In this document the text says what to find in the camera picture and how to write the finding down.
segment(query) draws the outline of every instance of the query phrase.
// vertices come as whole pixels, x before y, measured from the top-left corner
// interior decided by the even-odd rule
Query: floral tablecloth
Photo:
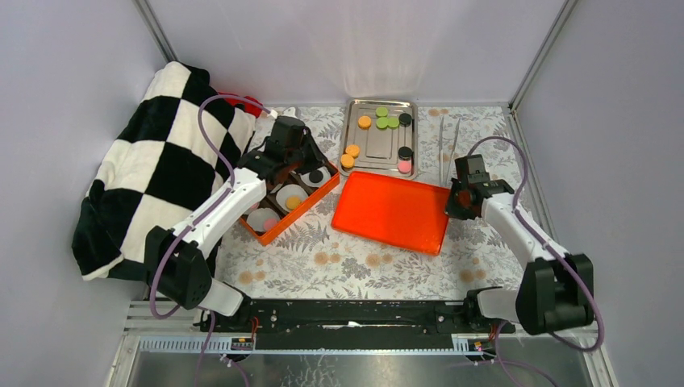
[[[439,153],[444,116],[443,154]],[[342,107],[307,107],[298,117],[307,123],[330,160],[338,160]],[[419,108],[417,181],[438,185],[438,160],[449,164],[457,120],[461,126],[456,155],[462,156],[488,135],[509,136],[499,107]],[[257,120],[252,144],[260,144],[273,125]],[[520,183],[518,156],[503,142],[487,142],[478,152],[493,178],[514,188]],[[441,253],[425,256],[334,231],[332,216],[346,178],[269,246],[261,246],[240,224],[223,238],[216,277],[253,298],[461,299],[469,289],[492,285],[515,288],[522,277],[518,260],[498,233],[481,219],[449,221]],[[527,195],[522,202],[526,208]]]

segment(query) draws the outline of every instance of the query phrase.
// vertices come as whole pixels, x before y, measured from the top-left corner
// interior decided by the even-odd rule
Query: orange disc
[[[370,117],[367,115],[362,115],[359,117],[359,127],[361,129],[368,129],[370,127],[371,121]]]
[[[347,153],[348,155],[356,159],[359,156],[359,154],[361,154],[361,148],[359,148],[359,146],[356,144],[351,144],[344,150],[344,153]]]
[[[345,168],[354,168],[354,158],[345,153],[340,157],[340,164]]]
[[[285,207],[287,207],[287,209],[290,211],[299,207],[300,204],[302,204],[302,199],[300,199],[298,196],[290,196],[287,198],[287,200],[285,200]]]

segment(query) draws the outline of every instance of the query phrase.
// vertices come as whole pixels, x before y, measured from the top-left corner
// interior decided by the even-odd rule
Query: orange plastic tray
[[[447,230],[448,194],[448,189],[434,185],[353,172],[342,190],[332,228],[436,256]]]

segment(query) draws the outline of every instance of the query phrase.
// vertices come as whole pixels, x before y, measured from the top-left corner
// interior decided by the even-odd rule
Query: cable
[[[176,247],[178,244],[183,240],[183,238],[188,235],[189,232],[193,230],[195,226],[197,226],[204,218],[206,218],[211,211],[216,209],[216,207],[223,202],[223,200],[231,193],[232,187],[235,186],[235,173],[233,172],[233,167],[231,163],[228,161],[226,156],[221,153],[221,151],[214,145],[214,143],[211,142],[211,139],[209,138],[209,135],[206,133],[206,129],[204,128],[204,124],[202,123],[202,112],[204,112],[206,105],[208,105],[210,102],[215,101],[217,99],[225,99],[227,98],[224,95],[214,95],[209,98],[207,98],[204,102],[202,102],[202,105],[199,106],[198,112],[197,112],[197,122],[199,125],[199,130],[202,132],[202,137],[206,141],[206,144],[209,145],[209,148],[211,148],[214,153],[216,153],[216,156],[219,157],[219,159],[226,165],[226,168],[228,169],[228,176],[230,178],[230,187],[231,188],[226,188],[220,195],[219,197],[209,206],[204,210],[197,218],[195,218],[192,223],[189,226],[186,226],[183,230],[181,230],[180,233],[178,233],[178,236],[173,239],[173,242],[169,245],[169,248],[166,250],[164,255],[161,257],[161,260],[159,261],[159,265],[156,268],[156,271],[154,273],[154,278],[152,279],[152,286],[150,287],[150,312],[155,318],[158,319],[165,319],[176,313],[178,308],[180,308],[180,305],[175,305],[171,311],[169,311],[167,314],[159,314],[159,312],[156,309],[156,290],[159,287],[159,280],[161,279],[161,274],[164,272],[164,267],[166,266],[166,263],[169,261],[169,258],[173,254],[173,251],[175,251]],[[271,113],[271,110],[263,107],[261,104],[256,103],[252,100],[249,100],[247,98],[242,98],[242,97],[237,97],[237,96],[231,96],[231,99],[235,99],[238,101],[246,102],[251,105],[254,105],[256,107],[259,107],[266,113]],[[211,337],[211,333],[214,331],[214,325],[216,323],[216,315],[214,311],[211,312],[211,325],[209,327],[209,333],[206,335],[206,339],[204,341],[204,344],[202,345],[202,350],[200,351],[199,354],[199,359],[197,362],[197,367],[196,367],[196,373],[194,377],[194,383],[197,385],[197,377],[198,377],[198,371],[200,369],[200,366],[202,364],[202,358],[204,357],[204,351],[206,350],[206,346],[209,343],[209,338]],[[244,370],[238,366],[238,369],[242,372],[242,376],[244,378],[245,385],[249,387],[249,380],[247,378],[247,375],[244,373]]]
[[[501,352],[499,351],[499,346],[498,346],[498,339],[501,334],[501,330],[503,329],[503,326],[508,324],[508,321],[504,321],[498,325],[498,328],[496,329],[496,332],[494,333],[494,352],[496,355],[493,355],[488,352],[483,352],[483,355],[488,355],[488,356],[493,356],[492,359],[489,360],[484,360],[483,356],[483,361],[482,362],[474,362],[474,363],[459,363],[459,364],[453,364],[451,367],[467,367],[467,366],[474,366],[477,367],[478,365],[493,365],[493,364],[501,364],[501,368],[503,371],[506,373],[509,379],[518,387],[523,387],[514,377],[511,375],[511,373],[508,371],[508,368],[506,368],[507,365],[512,365],[514,367],[519,367],[519,368],[525,368],[528,371],[535,372],[541,376],[543,376],[547,381],[549,381],[554,387],[560,387],[557,381],[555,381],[551,375],[547,374],[545,371],[543,371],[540,368],[537,368],[531,364],[524,363],[521,361],[514,361],[514,360],[504,360],[501,357]]]
[[[202,366],[202,358],[204,357],[204,352],[206,351],[206,347],[209,346],[209,339],[211,338],[211,334],[214,333],[214,327],[216,325],[216,313],[214,313],[213,310],[208,310],[209,315],[211,316],[211,324],[209,325],[209,331],[206,333],[206,339],[204,339],[204,343],[202,344],[202,350],[199,352],[199,359],[197,359],[197,365],[194,368],[194,381],[193,381],[193,386],[197,387],[197,379],[199,378],[199,368]]]
[[[222,357],[221,361],[224,362],[225,364],[227,364],[228,367],[235,365],[236,368],[238,369],[238,371],[240,371],[240,374],[242,375],[242,380],[244,381],[244,386],[249,387],[249,378],[247,378],[247,373],[244,371],[244,368],[242,368],[242,366],[238,362],[233,361],[232,359],[227,359],[227,361],[226,361],[226,359],[227,358]]]
[[[525,157],[525,154],[523,153],[523,149],[520,148],[520,146],[513,140],[507,139],[506,137],[502,137],[500,135],[492,135],[490,137],[485,137],[484,139],[480,139],[478,142],[473,145],[473,147],[470,149],[468,152],[468,156],[471,156],[473,152],[475,152],[475,149],[480,146],[480,144],[484,143],[485,141],[489,141],[492,139],[498,139],[501,141],[505,141],[515,148],[515,150],[518,151],[520,154],[520,159],[523,163],[523,180],[520,182],[520,186],[518,186],[518,189],[515,190],[515,193],[513,194],[513,214],[515,217],[518,219],[520,224],[525,227],[526,230],[532,234],[539,243],[541,243],[542,248],[546,251],[548,251],[558,262],[561,263],[563,268],[565,269],[566,272],[577,282],[579,289],[584,293],[586,299],[589,301],[589,305],[591,306],[591,309],[594,311],[594,315],[596,316],[596,323],[598,324],[598,334],[596,337],[596,343],[592,345],[591,347],[580,347],[575,343],[571,343],[567,339],[563,339],[559,335],[557,335],[555,332],[549,333],[553,338],[556,340],[560,341],[561,343],[567,345],[568,347],[571,347],[572,349],[575,349],[580,352],[593,352],[596,351],[597,349],[601,348],[601,345],[603,345],[603,340],[605,338],[605,326],[603,325],[603,316],[601,315],[601,312],[599,311],[599,306],[596,304],[596,300],[594,300],[594,297],[591,295],[591,292],[589,291],[589,288],[586,286],[584,281],[580,278],[580,276],[577,274],[577,272],[574,271],[574,269],[570,266],[565,261],[565,257],[556,251],[556,249],[552,248],[550,245],[547,244],[547,241],[528,223],[528,221],[525,220],[523,217],[522,213],[518,209],[518,201],[520,200],[520,194],[523,192],[524,186],[528,182],[528,160]]]

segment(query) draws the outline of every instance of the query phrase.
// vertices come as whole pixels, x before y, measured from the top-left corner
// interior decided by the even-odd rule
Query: pink disc
[[[398,169],[399,169],[399,172],[401,172],[401,173],[409,173],[411,171],[411,161],[410,160],[399,161]]]
[[[277,225],[277,219],[275,218],[268,218],[264,221],[264,230],[268,231]]]

